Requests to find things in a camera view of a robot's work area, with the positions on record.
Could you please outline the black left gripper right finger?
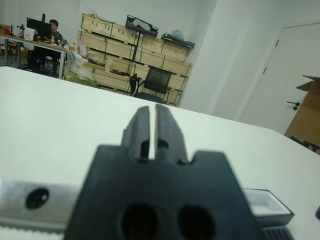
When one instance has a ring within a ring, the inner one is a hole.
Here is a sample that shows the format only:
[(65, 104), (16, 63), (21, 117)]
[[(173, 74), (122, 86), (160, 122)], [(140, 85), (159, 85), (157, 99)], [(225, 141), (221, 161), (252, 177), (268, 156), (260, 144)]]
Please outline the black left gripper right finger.
[(184, 136), (170, 109), (157, 104), (155, 112), (155, 156), (158, 157), (163, 149), (169, 161), (176, 164), (187, 164), (188, 156)]

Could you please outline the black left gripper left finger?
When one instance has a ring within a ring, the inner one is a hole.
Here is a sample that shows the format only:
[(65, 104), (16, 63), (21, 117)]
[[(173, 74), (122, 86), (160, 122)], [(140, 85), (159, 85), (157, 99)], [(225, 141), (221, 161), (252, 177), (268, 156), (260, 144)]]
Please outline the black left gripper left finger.
[(131, 160), (149, 159), (150, 111), (148, 106), (137, 109), (123, 131), (121, 145), (128, 148)]

